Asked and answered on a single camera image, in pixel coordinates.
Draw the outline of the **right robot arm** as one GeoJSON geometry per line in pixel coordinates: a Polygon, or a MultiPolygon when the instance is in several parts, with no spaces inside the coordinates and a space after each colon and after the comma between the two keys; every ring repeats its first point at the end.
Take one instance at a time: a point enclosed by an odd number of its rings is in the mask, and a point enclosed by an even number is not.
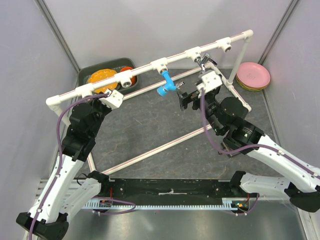
{"type": "Polygon", "coordinates": [[[264,177],[262,181],[253,179],[244,171],[237,171],[229,184],[229,191],[235,197],[246,193],[270,192],[286,195],[291,204],[309,213],[320,209],[320,169],[315,167],[275,143],[267,134],[245,117],[248,109],[242,102],[229,96],[217,101],[220,88],[209,92],[198,89],[192,93],[177,90],[180,108],[185,110],[192,103],[193,110],[201,111],[203,125],[210,124],[217,136],[229,150],[216,146],[211,137],[210,144],[221,154],[241,153],[256,159],[279,174],[282,179],[264,177]]]}

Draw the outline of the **blue plastic faucet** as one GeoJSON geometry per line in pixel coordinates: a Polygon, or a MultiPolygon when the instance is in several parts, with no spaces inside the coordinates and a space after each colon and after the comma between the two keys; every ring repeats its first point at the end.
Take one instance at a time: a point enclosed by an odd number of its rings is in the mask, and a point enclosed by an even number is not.
{"type": "Polygon", "coordinates": [[[160,86],[157,88],[157,93],[164,97],[168,92],[176,92],[178,89],[181,88],[185,83],[182,81],[178,83],[177,85],[174,83],[172,78],[169,75],[169,72],[167,70],[163,70],[161,72],[162,77],[165,80],[165,84],[163,86],[160,86]]]}

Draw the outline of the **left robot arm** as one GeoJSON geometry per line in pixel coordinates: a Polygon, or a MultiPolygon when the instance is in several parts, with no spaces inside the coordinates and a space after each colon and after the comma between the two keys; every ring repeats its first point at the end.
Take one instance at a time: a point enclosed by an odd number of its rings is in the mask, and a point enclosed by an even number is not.
{"type": "Polygon", "coordinates": [[[48,107],[58,115],[56,137],[58,156],[52,173],[37,201],[27,212],[21,212],[16,223],[33,236],[43,240],[61,240],[72,219],[93,197],[104,197],[110,191],[108,176],[94,170],[84,183],[69,197],[66,193],[77,172],[88,159],[96,144],[98,131],[122,97],[113,92],[83,96],[61,109],[60,95],[46,100],[48,107]]]}

